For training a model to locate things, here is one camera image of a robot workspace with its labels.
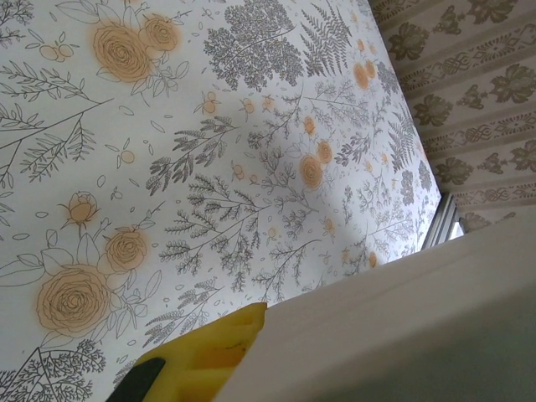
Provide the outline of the aluminium table side rail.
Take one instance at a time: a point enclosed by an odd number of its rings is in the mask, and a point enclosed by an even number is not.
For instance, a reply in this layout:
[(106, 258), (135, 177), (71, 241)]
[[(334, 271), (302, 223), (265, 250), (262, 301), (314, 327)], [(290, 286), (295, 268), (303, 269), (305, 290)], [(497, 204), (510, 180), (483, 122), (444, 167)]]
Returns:
[(435, 247), (464, 234), (454, 197), (451, 193), (443, 193), (420, 250)]

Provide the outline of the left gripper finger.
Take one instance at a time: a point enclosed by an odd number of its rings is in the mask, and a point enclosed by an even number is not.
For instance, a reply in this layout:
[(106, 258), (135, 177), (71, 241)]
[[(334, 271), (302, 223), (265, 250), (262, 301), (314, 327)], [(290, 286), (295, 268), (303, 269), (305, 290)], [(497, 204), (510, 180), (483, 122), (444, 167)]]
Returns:
[(106, 402), (212, 402), (264, 327), (252, 303), (144, 353)]

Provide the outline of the white cardboard sheet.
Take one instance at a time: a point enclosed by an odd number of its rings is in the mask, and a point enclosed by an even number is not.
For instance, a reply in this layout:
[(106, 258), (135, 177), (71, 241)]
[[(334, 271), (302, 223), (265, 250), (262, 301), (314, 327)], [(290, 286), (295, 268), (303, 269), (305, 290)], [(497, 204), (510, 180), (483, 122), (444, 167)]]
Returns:
[(536, 402), (536, 216), (270, 307), (214, 402)]

